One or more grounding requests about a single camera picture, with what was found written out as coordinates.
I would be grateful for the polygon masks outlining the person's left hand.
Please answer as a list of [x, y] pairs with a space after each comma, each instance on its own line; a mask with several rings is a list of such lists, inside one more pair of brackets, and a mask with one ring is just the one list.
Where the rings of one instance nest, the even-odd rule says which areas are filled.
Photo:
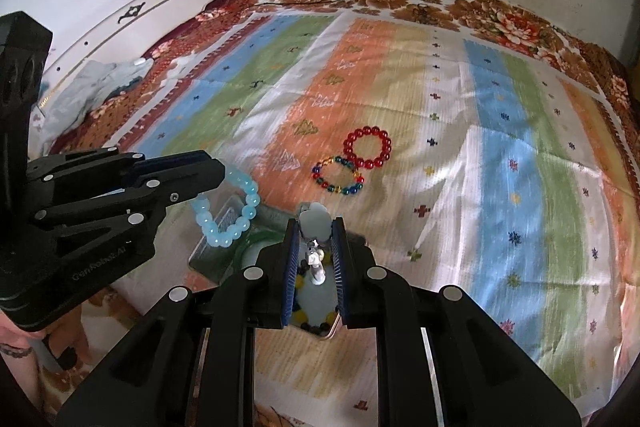
[[65, 391], [56, 391], [51, 383], [42, 380], [40, 364], [30, 340], [48, 337], [49, 348], [58, 358], [66, 349], [76, 352], [78, 361], [67, 377], [72, 385], [81, 383], [92, 369], [92, 355], [84, 324], [82, 306], [63, 315], [43, 331], [25, 332], [1, 312], [1, 358], [8, 367], [14, 381], [21, 387], [38, 413], [54, 422], [56, 409], [61, 405]]

